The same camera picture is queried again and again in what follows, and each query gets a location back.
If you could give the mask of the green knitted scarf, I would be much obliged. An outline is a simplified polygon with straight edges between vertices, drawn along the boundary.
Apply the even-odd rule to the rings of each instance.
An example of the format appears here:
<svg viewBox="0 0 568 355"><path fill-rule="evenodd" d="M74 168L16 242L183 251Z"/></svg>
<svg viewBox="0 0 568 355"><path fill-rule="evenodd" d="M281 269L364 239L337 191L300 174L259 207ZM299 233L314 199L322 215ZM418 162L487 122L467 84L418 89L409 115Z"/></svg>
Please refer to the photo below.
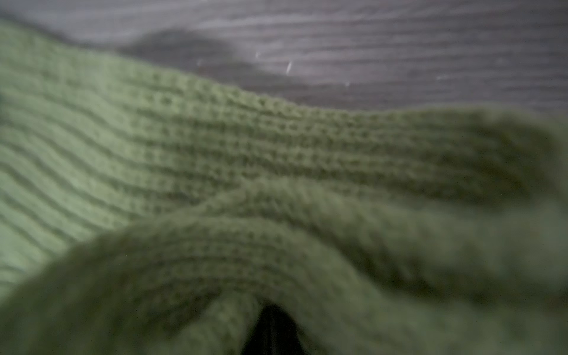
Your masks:
<svg viewBox="0 0 568 355"><path fill-rule="evenodd" d="M565 354L567 126L297 106L1 23L1 352Z"/></svg>

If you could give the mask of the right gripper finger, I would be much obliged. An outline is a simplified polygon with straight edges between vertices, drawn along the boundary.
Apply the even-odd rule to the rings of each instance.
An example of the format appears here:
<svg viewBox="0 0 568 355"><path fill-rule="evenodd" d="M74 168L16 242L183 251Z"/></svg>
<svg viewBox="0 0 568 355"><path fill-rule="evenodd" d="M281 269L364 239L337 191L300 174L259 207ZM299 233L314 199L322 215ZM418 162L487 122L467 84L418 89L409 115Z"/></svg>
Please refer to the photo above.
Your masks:
<svg viewBox="0 0 568 355"><path fill-rule="evenodd" d="M242 355L304 355L293 319L276 306L265 308Z"/></svg>

